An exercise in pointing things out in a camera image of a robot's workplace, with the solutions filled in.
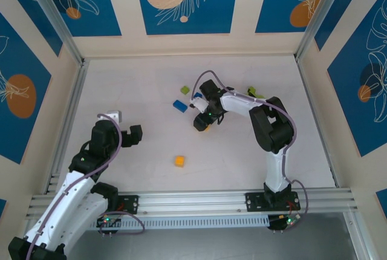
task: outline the cable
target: cable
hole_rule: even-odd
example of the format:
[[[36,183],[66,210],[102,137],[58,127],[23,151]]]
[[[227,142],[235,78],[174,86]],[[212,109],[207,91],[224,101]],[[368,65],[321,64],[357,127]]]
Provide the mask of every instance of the cable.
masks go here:
[[[131,216],[132,218],[134,218],[142,227],[142,230],[139,231],[139,232],[128,232],[128,233],[118,233],[118,234],[114,234],[115,236],[128,236],[128,235],[139,235],[139,234],[142,234],[145,232],[145,225],[144,223],[139,219],[137,218],[135,215],[131,214],[131,213],[128,213],[128,212],[120,212],[119,210],[116,210],[114,212],[105,212],[103,214],[101,214],[100,216],[104,216],[104,215],[127,215],[127,216]],[[102,228],[104,226],[105,223],[101,223],[101,226],[99,227],[99,233],[102,235]]]
[[[290,184],[293,184],[293,183],[298,183],[302,190],[304,191],[304,194],[305,194],[305,212],[304,212],[304,216],[308,213],[308,209],[309,209],[309,199],[308,199],[308,194],[307,194],[307,190],[305,188],[305,186],[299,181],[299,180],[289,180],[285,174],[285,163],[286,163],[286,152],[288,151],[288,149],[294,144],[294,142],[296,141],[296,138],[297,138],[297,127],[296,127],[296,123],[294,122],[294,120],[292,119],[292,117],[290,117],[290,115],[288,113],[286,113],[283,109],[281,109],[280,107],[277,107],[273,104],[270,104],[268,102],[266,102],[265,100],[261,100],[261,99],[257,99],[257,98],[253,98],[253,97],[250,97],[250,96],[247,96],[247,95],[243,95],[243,94],[238,94],[238,93],[235,93],[229,89],[227,89],[227,87],[222,83],[222,81],[220,81],[219,77],[215,74],[214,71],[212,70],[207,70],[205,72],[203,72],[197,79],[197,81],[195,82],[195,85],[193,86],[193,90],[192,90],[192,94],[191,94],[191,100],[194,99],[194,95],[195,95],[195,90],[196,90],[196,87],[199,83],[199,80],[201,79],[201,77],[203,77],[205,74],[207,73],[211,73],[215,78],[216,80],[218,81],[218,83],[221,85],[221,87],[226,90],[228,93],[230,93],[231,95],[235,96],[235,97],[240,97],[240,98],[245,98],[249,101],[252,101],[252,102],[256,102],[256,103],[261,103],[265,106],[268,106],[272,109],[275,109],[277,110],[278,112],[280,112],[282,115],[284,115],[290,122],[291,126],[293,127],[293,130],[294,130],[294,134],[293,134],[293,138],[291,140],[291,142],[286,145],[286,147],[283,149],[282,151],[282,167],[281,167],[281,170],[282,170],[282,176],[285,178],[285,180],[290,183]]]
[[[98,118],[100,117],[104,117],[108,120],[110,120],[114,127],[116,128],[117,132],[118,132],[118,135],[119,135],[119,144],[117,146],[117,149],[115,150],[115,153],[113,153],[113,155],[103,164],[101,165],[99,168],[97,168],[96,170],[92,171],[92,172],[89,172],[88,174],[84,175],[83,177],[77,179],[76,181],[72,182],[63,192],[62,194],[59,196],[59,198],[55,201],[55,203],[53,204],[53,206],[51,207],[51,209],[48,211],[46,217],[44,218],[44,220],[42,221],[42,224],[40,226],[40,228],[37,230],[36,232],[36,235],[35,237],[33,238],[32,242],[31,242],[31,245],[30,245],[30,248],[28,249],[28,253],[27,253],[27,257],[26,257],[26,260],[30,260],[31,259],[31,254],[32,254],[32,250],[34,249],[34,246],[37,242],[37,239],[41,236],[42,234],[42,231],[44,229],[44,227],[46,226],[46,223],[48,222],[48,220],[50,219],[50,216],[53,214],[53,212],[55,211],[56,207],[59,205],[59,203],[62,201],[62,199],[68,195],[68,192],[70,189],[72,189],[75,185],[77,185],[79,182],[81,182],[82,180],[86,179],[86,178],[89,178],[91,177],[92,175],[104,170],[105,168],[107,168],[110,164],[110,162],[112,162],[115,157],[117,156],[117,154],[119,153],[120,151],[120,148],[121,148],[121,145],[122,145],[122,135],[121,135],[121,130],[120,130],[120,126],[112,119],[110,118],[109,116],[107,115],[104,115],[104,114],[98,114],[97,115]]]

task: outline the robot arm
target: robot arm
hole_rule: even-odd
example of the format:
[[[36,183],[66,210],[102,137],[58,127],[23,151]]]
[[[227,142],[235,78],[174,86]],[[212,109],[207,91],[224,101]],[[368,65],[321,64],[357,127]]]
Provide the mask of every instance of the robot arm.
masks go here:
[[[249,100],[244,96],[236,96],[238,93],[235,91],[229,93],[225,89],[218,88],[212,80],[204,82],[200,90],[205,100],[200,97],[191,100],[191,106],[200,111],[193,122],[194,127],[198,131],[203,131],[215,121],[220,124],[227,112],[249,117],[258,144],[268,152],[264,184],[267,210],[283,209],[286,201],[294,196],[282,171],[284,148],[292,141],[294,130],[285,115],[261,103],[265,101],[285,111],[281,100],[277,97],[259,101]]]
[[[120,122],[119,111],[109,112],[107,116],[117,124]],[[141,126],[132,126],[131,134],[122,131],[121,135],[121,147],[137,145],[142,139]],[[117,210],[118,189],[106,183],[96,183],[107,167],[84,177],[112,160],[118,145],[119,133],[113,122],[100,119],[93,127],[91,140],[74,156],[63,185],[42,217],[23,239],[15,237],[8,246],[12,260],[25,260],[31,243],[34,244],[31,260],[66,260],[66,255],[91,223],[101,214]],[[69,190],[69,186],[77,180],[80,181]]]

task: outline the yellow block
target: yellow block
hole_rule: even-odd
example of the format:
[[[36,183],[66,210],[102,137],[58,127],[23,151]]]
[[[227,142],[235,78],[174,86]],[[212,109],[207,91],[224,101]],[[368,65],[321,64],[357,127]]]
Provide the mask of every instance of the yellow block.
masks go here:
[[[175,165],[177,167],[184,167],[184,156],[176,156]]]

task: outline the white table surface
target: white table surface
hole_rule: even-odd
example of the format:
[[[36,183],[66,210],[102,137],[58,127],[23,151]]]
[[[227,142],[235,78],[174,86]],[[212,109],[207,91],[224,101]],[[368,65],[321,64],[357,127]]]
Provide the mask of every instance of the white table surface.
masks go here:
[[[141,124],[139,145],[121,149],[100,181],[120,191],[261,189],[266,152],[256,142],[250,119],[227,113],[219,126],[198,132],[197,109],[182,113],[175,100],[189,104],[184,85],[193,88],[205,70],[245,93],[251,85],[266,98],[279,97],[298,128],[287,175],[306,187],[334,187],[334,181],[294,57],[163,56],[92,60],[86,75],[59,183],[71,159],[88,141],[100,112],[122,111],[122,129]],[[212,79],[211,75],[202,79]],[[185,156],[183,168],[175,156]]]

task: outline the small cube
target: small cube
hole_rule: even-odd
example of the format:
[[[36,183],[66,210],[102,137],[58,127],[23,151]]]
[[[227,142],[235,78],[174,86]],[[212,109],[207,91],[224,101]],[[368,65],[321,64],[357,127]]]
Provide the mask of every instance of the small cube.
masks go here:
[[[180,112],[185,112],[185,111],[187,111],[187,109],[188,109],[188,107],[187,107],[187,105],[186,104],[184,104],[184,103],[181,103],[179,100],[176,100],[175,102],[174,102],[174,107],[176,108],[176,109],[178,109]]]
[[[184,87],[182,87],[182,88],[180,89],[180,91],[181,91],[184,95],[186,95],[186,94],[189,93],[189,88],[188,88],[187,86],[184,86]]]
[[[175,165],[177,167],[184,167],[184,156],[176,156]]]

